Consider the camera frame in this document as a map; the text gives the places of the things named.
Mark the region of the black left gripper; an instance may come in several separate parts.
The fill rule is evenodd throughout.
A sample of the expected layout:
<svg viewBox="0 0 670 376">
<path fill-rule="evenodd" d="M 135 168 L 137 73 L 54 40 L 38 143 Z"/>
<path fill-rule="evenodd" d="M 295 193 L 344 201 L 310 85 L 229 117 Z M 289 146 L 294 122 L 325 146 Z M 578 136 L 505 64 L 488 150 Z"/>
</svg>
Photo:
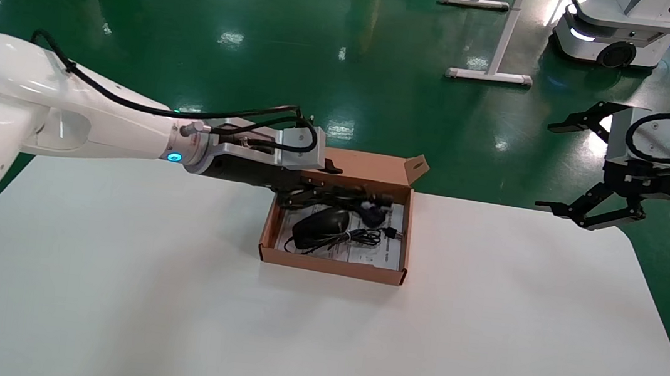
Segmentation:
<svg viewBox="0 0 670 376">
<path fill-rule="evenodd" d="M 343 172 L 343 169 L 335 166 L 332 159 L 325 159 L 324 164 L 321 171 L 327 175 L 340 175 Z M 300 210 L 318 204 L 326 206 L 333 204 L 330 196 L 321 192 L 307 191 L 323 187 L 321 181 L 305 177 L 300 171 L 255 162 L 245 157 L 218 155 L 204 171 L 204 176 L 280 192 L 278 205 L 281 208 Z"/>
</svg>

